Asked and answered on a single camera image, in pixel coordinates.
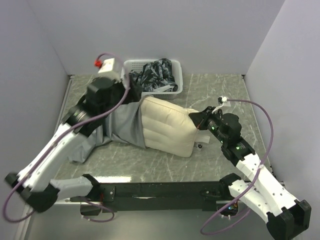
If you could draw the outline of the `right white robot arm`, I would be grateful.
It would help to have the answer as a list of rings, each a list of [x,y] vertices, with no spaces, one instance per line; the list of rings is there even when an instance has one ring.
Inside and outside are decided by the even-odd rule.
[[[219,181],[222,198],[242,201],[266,223],[275,240],[292,240],[309,228],[312,208],[289,193],[265,167],[255,150],[241,136],[239,117],[215,107],[189,114],[198,130],[209,130],[221,151],[248,179],[231,173]]]

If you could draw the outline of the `grey pillowcase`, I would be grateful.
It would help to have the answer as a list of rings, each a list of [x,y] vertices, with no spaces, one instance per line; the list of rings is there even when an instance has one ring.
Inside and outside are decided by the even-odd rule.
[[[68,155],[71,163],[84,163],[96,148],[110,142],[146,148],[142,125],[141,101],[119,106],[101,126]]]

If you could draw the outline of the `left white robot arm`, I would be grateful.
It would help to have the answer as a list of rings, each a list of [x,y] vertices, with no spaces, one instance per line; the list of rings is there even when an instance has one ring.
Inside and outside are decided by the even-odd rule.
[[[47,211],[60,199],[96,200],[101,184],[90,174],[61,181],[54,181],[53,177],[73,150],[102,129],[114,110],[139,102],[141,94],[141,87],[129,78],[94,78],[37,157],[20,172],[9,173],[5,181],[37,213]]]

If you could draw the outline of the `cream pillow with bear print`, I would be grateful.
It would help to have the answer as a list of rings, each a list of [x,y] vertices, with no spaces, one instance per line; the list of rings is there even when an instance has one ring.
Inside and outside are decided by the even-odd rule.
[[[189,117],[198,113],[171,102],[146,96],[140,104],[145,146],[182,158],[189,158],[198,145],[208,144],[210,137],[199,133]]]

